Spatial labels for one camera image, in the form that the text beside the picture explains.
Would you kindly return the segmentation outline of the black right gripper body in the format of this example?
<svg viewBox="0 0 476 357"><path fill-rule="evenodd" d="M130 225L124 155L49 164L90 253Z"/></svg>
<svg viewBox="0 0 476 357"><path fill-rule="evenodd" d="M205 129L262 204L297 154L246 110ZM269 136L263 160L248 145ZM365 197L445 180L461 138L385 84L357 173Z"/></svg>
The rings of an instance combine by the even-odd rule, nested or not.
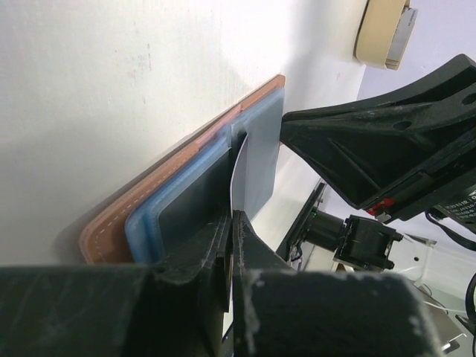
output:
<svg viewBox="0 0 476 357"><path fill-rule="evenodd" d="M429 183L390 208L389 220L406 221L424 213L430 223L455 243L474 249L474 240L463 237L442 221L449 218L471 233L475 232L475 149L459 155L429 175Z"/></svg>

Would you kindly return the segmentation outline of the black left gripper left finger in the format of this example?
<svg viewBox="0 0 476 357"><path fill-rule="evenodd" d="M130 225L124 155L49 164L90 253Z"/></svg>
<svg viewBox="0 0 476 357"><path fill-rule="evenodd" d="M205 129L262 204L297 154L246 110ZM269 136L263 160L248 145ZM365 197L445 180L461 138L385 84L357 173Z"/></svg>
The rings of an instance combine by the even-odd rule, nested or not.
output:
<svg viewBox="0 0 476 357"><path fill-rule="evenodd" d="M1 269L3 356L218 356L231 216L161 263Z"/></svg>

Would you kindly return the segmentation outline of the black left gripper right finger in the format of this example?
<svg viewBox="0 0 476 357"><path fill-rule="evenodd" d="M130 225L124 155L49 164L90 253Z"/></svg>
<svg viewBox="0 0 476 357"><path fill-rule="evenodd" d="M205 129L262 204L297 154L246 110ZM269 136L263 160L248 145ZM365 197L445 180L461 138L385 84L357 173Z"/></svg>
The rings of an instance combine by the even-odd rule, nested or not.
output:
<svg viewBox="0 0 476 357"><path fill-rule="evenodd" d="M421 295L397 274L296 271L233 213L234 355L441 356Z"/></svg>

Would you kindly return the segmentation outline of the brown leather card holder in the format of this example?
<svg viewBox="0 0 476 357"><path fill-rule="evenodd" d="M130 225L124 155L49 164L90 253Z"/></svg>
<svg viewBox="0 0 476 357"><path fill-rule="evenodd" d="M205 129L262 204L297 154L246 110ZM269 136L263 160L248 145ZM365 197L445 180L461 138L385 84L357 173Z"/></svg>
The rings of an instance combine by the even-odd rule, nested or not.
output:
<svg viewBox="0 0 476 357"><path fill-rule="evenodd" d="M166 180L184 167L188 161L197 156L226 124L245 110L255 106L275 89L282 89L285 83L286 77L282 74L271 78L226 112L186 137L135 185L104 208L80 234L79 247L86 262L88 264L132 262L126 235L123 232L125 221L130 213L155 190L163 186Z"/></svg>

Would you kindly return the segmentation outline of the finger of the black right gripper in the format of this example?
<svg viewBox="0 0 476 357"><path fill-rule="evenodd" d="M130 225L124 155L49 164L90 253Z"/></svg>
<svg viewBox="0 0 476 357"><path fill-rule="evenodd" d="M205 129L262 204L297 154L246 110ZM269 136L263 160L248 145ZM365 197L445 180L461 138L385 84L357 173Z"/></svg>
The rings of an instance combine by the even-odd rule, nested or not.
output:
<svg viewBox="0 0 476 357"><path fill-rule="evenodd" d="M475 62L378 97L283 116L281 141L351 207L408 220L475 184Z"/></svg>

